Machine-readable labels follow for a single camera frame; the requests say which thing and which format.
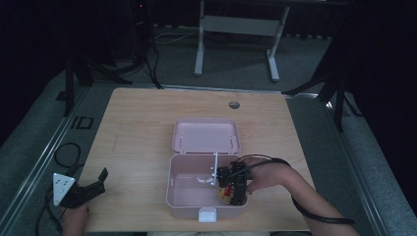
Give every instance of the white metal table leg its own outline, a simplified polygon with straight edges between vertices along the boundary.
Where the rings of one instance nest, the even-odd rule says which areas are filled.
[[[276,62],[275,62],[275,53],[276,53],[276,48],[278,47],[278,44],[279,44],[279,40],[281,39],[281,36],[282,36],[282,31],[284,30],[284,27],[285,27],[285,21],[286,21],[286,18],[288,16],[288,12],[289,12],[289,7],[285,7],[284,13],[282,14],[282,17],[281,17],[281,19],[279,21],[279,24],[278,24],[278,27],[276,29],[276,34],[274,36],[275,40],[273,42],[273,47],[272,47],[272,49],[267,50],[267,58],[268,58],[269,70],[270,70],[270,78],[275,82],[279,81],[278,69],[276,68]]]
[[[205,55],[205,1],[200,1],[200,26],[199,26],[199,48],[197,49],[196,68],[194,75],[200,76],[203,73],[203,58]]]

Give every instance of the gray floor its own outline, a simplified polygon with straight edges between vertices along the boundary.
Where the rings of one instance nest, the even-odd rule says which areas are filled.
[[[194,31],[164,30],[175,33]],[[310,80],[329,44],[329,40],[319,38],[282,39],[276,56],[281,79],[275,83],[269,79],[266,60],[270,38],[261,38],[256,43],[222,45],[216,43],[221,36],[209,35],[211,39],[206,40],[205,62],[200,77],[194,76],[197,39],[189,36],[170,42],[175,38],[157,39],[159,58],[156,73],[160,83],[167,88],[293,89]],[[149,53],[149,60],[153,65],[155,53]],[[151,86],[146,70],[125,75],[125,78],[134,82],[133,87]],[[25,120],[0,149],[0,212],[4,215],[0,232],[9,235],[33,234],[51,174],[65,171],[53,161],[49,162],[50,153],[60,144],[75,142],[82,148],[81,160],[85,160],[109,96],[118,86],[106,79],[97,79],[92,88],[77,87],[78,98],[82,102],[74,109],[71,119],[62,118],[64,103],[55,100],[58,91],[64,87],[63,74],[45,88]],[[316,86],[305,92],[317,93],[320,88]],[[331,111],[316,99],[299,96],[288,99],[288,105],[317,190],[348,217],[355,218],[355,227],[361,235],[411,235],[416,232],[415,216],[404,202],[384,156],[362,118],[345,109],[345,132],[339,134],[331,123]],[[93,118],[92,128],[72,129],[72,119],[76,116]],[[70,147],[59,155],[70,162],[74,156]],[[30,171],[39,159],[47,167],[41,176],[30,178]],[[59,235],[46,217],[41,220],[40,231],[41,235]]]

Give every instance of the gray carpet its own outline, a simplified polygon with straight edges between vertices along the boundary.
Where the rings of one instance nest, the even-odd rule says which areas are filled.
[[[190,32],[189,29],[173,29],[175,32]],[[269,38],[261,38],[256,43],[221,45],[216,41],[221,40],[221,36],[210,35],[212,39],[207,40],[205,51],[205,62],[203,74],[200,77],[194,76],[194,63],[197,52],[197,39],[194,37],[184,38],[172,43],[159,43],[158,64],[156,74],[163,86],[186,86],[198,88],[216,89],[255,89],[255,90],[275,90],[281,91],[293,89],[310,80],[320,58],[328,47],[328,40],[286,37],[279,45],[277,51],[277,64],[281,80],[274,83],[269,79],[268,62],[265,50],[270,45]],[[170,41],[172,38],[161,37],[158,42]],[[149,53],[150,63],[156,61],[154,52]],[[133,81],[132,87],[151,87],[149,76],[146,69],[142,69],[132,75],[125,75],[127,80]],[[32,167],[36,164],[43,151],[52,152],[53,144],[50,137],[59,127],[62,128],[62,136],[56,140],[55,147],[59,144],[74,142],[82,149],[81,161],[84,161],[89,153],[89,147],[93,141],[95,132],[99,126],[100,119],[105,110],[105,106],[111,92],[119,85],[104,78],[97,77],[96,83],[92,88],[77,87],[79,97],[82,102],[74,110],[71,119],[64,119],[64,102],[56,101],[55,97],[59,90],[63,89],[63,74],[51,81],[44,93],[36,101],[22,124],[16,129],[10,139],[0,149],[0,187],[2,188],[2,198],[0,199],[0,212],[2,215],[10,216],[12,222],[6,224],[7,219],[3,217],[2,227],[9,228],[9,235],[31,235],[34,233],[36,218],[41,210],[43,196],[50,185],[53,172],[64,172],[65,169],[56,165],[52,160],[45,160],[47,165],[42,176],[33,181],[35,188],[33,192],[29,190],[29,198],[23,199],[20,204],[13,202],[21,184],[25,183]],[[306,92],[317,93],[320,86],[311,88]],[[382,161],[382,154],[378,152],[379,147],[373,139],[369,128],[364,124],[362,118],[354,117],[349,112],[344,112],[343,126],[345,128],[348,143],[354,146],[353,151],[342,151],[345,147],[340,142],[340,134],[334,129],[329,112],[323,104],[316,99],[297,97],[288,99],[288,105],[296,125],[300,142],[305,152],[316,188],[325,198],[339,208],[348,217],[354,218],[357,223],[355,227],[361,235],[383,235],[387,230],[389,235],[401,235],[415,232],[417,225],[412,215],[407,211],[407,205],[403,202],[403,196],[398,193],[395,181],[387,166]],[[74,117],[93,118],[91,129],[72,128],[71,124]],[[66,161],[73,161],[75,150],[65,147],[66,150],[59,152],[59,158]],[[358,184],[352,181],[351,170],[346,158],[353,154],[362,156],[370,153],[376,156],[377,163],[383,166],[384,178],[387,183],[378,182],[375,202],[380,210],[384,210],[381,221],[383,233],[376,231],[375,223],[368,218],[373,218],[369,211],[363,207],[363,199],[358,196]],[[372,187],[372,180],[365,179],[366,186]],[[387,199],[381,200],[383,192],[388,188],[395,189],[391,195],[397,201],[391,208],[399,209],[411,219],[409,221],[394,218],[393,209],[384,206]],[[9,206],[18,206],[22,211],[11,214]],[[55,230],[55,225],[47,219],[46,215],[41,220],[40,235],[59,235]],[[133,235],[133,233],[89,233],[88,235]]]

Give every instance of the human arm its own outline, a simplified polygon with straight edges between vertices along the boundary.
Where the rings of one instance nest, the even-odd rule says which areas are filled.
[[[247,166],[250,166],[261,160],[245,158],[243,161]],[[253,181],[248,185],[247,191],[249,193],[281,185],[306,211],[330,218],[344,217],[334,206],[321,197],[296,170],[288,165],[268,163],[252,168],[250,171]],[[358,235],[350,224],[328,224],[306,216],[304,219],[313,235]]]
[[[77,208],[65,209],[62,216],[63,221],[63,236],[81,236],[87,225],[89,206],[88,204],[81,205]]]

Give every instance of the white metal frame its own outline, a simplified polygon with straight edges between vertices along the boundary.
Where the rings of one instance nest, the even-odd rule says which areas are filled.
[[[205,31],[244,33],[274,37],[272,48],[267,50],[267,58],[271,79],[275,82],[279,81],[279,74],[275,62],[275,53],[279,40],[282,36],[288,12],[289,7],[285,7],[284,13],[279,21],[209,16],[205,15],[205,0],[201,0],[199,47],[197,49],[196,68],[194,74],[196,76],[200,76],[203,73]]]

